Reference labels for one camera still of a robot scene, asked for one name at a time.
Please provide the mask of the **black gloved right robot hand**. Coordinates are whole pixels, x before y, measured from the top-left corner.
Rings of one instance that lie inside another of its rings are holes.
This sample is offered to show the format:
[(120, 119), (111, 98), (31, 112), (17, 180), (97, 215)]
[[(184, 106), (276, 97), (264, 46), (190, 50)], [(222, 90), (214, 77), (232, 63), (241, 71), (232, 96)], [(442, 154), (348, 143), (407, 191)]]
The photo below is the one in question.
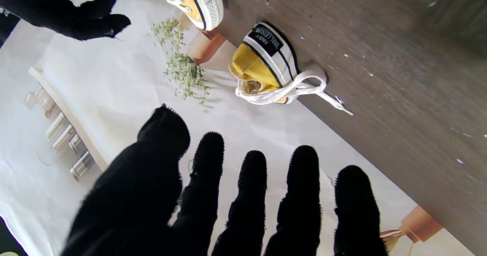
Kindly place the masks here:
[(79, 41), (114, 38), (131, 25), (123, 14), (112, 14), (117, 0), (0, 0), (1, 9), (35, 27), (53, 30)]

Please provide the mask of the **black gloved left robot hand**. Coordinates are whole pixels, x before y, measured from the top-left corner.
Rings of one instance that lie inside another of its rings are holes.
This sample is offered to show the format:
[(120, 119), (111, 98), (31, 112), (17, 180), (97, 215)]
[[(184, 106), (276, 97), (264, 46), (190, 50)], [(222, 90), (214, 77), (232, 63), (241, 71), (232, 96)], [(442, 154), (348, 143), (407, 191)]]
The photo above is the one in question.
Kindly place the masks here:
[[(96, 180), (76, 214), (63, 256), (206, 256), (217, 219), (224, 139), (203, 135), (190, 182), (182, 187), (179, 161), (190, 145), (183, 119), (162, 105)], [(249, 151), (238, 195), (213, 256), (315, 256), (321, 233), (319, 159), (315, 149), (294, 150), (276, 232), (266, 231), (266, 157)]]

